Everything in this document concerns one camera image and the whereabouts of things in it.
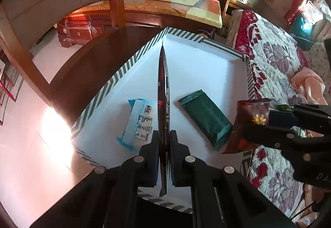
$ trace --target white floor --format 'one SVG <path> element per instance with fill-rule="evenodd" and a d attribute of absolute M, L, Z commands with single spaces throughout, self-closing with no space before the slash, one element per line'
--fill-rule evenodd
<path fill-rule="evenodd" d="M 31 51 L 48 82 L 80 46 L 62 48 L 55 29 Z M 17 79 L 13 92 L 21 82 Z M 74 153 L 70 128 L 23 82 L 0 109 L 0 202 L 18 228 L 29 227 L 91 167 Z"/>

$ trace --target snack package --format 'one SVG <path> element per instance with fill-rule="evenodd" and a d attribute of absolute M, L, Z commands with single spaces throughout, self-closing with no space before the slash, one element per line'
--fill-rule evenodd
<path fill-rule="evenodd" d="M 158 107 L 156 101 L 146 99 L 129 100 L 131 114 L 122 137 L 121 145 L 139 153 L 141 146 L 152 141 L 154 130 L 158 130 Z"/>
<path fill-rule="evenodd" d="M 270 99 L 245 100 L 237 102 L 237 116 L 230 140 L 223 154 L 255 150 L 259 145 L 247 142 L 243 127 L 247 124 L 268 124 Z"/>
<path fill-rule="evenodd" d="M 233 126 L 206 93 L 202 90 L 193 92 L 180 99 L 179 103 L 206 135 L 215 150 L 227 142 Z"/>

